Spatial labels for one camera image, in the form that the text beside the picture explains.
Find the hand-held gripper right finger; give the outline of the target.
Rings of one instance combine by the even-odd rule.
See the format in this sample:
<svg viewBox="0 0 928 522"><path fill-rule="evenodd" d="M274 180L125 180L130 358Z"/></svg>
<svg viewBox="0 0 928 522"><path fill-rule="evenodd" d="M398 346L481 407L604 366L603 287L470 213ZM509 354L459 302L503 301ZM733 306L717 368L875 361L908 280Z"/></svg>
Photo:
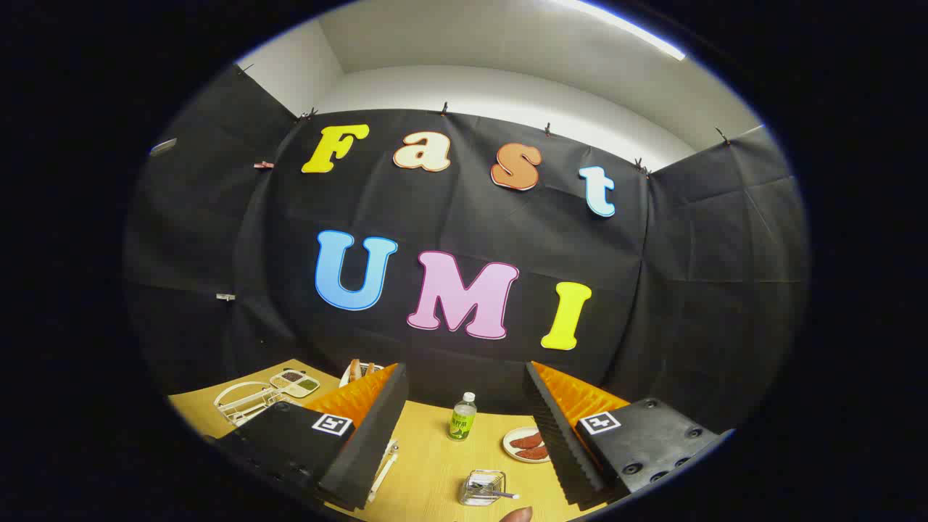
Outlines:
<svg viewBox="0 0 928 522"><path fill-rule="evenodd" d="M656 492L732 436L661 399L629 402L529 361L523 389L566 501L619 508Z"/></svg>

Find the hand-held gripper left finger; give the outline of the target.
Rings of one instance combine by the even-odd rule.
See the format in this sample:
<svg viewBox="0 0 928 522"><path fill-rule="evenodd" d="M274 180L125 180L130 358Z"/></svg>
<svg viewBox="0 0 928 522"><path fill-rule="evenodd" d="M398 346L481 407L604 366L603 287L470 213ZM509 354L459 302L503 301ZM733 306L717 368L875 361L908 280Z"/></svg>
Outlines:
<svg viewBox="0 0 928 522"><path fill-rule="evenodd" d="M306 406L270 406L212 446L304 503L364 509L409 392L395 363Z"/></svg>

